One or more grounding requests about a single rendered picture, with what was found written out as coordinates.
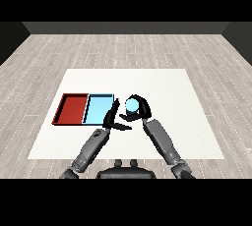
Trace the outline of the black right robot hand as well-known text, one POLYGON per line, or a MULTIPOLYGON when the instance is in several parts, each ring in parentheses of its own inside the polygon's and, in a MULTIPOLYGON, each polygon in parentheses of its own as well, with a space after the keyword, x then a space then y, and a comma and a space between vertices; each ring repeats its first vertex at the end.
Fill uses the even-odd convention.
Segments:
POLYGON ((134 98, 139 102, 139 110, 138 113, 134 115, 120 114, 122 119, 127 122, 132 122, 138 119, 149 119, 152 117, 150 105, 144 97, 138 94, 132 94, 129 98, 134 98))

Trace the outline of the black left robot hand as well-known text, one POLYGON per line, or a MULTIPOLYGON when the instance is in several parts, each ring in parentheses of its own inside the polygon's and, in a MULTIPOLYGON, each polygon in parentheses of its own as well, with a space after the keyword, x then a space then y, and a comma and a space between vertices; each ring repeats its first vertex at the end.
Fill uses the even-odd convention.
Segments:
POLYGON ((119 106, 119 100, 115 99, 112 103, 111 108, 105 114, 102 126, 106 129, 116 129, 120 131, 131 130, 131 127, 129 126, 114 122, 119 106))

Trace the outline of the small blue can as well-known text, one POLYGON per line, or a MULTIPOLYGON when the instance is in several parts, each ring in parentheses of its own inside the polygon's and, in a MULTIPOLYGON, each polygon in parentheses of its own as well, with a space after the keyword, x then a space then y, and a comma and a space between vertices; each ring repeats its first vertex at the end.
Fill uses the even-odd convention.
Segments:
POLYGON ((134 98, 128 98, 125 102, 126 114, 134 115, 138 113, 139 102, 134 98))

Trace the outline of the light blue shallow open box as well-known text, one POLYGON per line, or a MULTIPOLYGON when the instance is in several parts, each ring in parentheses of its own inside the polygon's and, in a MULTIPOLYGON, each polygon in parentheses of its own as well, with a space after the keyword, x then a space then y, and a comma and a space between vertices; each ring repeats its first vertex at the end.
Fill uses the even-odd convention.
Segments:
POLYGON ((82 124, 85 126, 101 126, 113 101, 114 95, 112 93, 91 93, 85 107, 82 124))

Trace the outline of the red shallow open box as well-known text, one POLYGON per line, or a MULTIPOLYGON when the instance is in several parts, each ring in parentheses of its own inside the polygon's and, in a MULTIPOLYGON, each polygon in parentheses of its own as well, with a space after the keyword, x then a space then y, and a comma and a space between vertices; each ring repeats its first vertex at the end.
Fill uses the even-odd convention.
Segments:
POLYGON ((55 112, 52 125, 81 126, 88 96, 87 93, 64 93, 55 112))

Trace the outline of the dark grey robot body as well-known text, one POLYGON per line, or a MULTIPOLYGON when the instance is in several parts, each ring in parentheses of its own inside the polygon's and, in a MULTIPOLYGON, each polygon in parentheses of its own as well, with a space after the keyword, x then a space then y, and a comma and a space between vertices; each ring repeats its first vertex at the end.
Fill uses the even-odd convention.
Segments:
POLYGON ((136 159, 130 160, 129 167, 122 166, 122 160, 116 159, 114 166, 102 171, 96 175, 97 179, 155 179, 153 171, 140 168, 136 159))

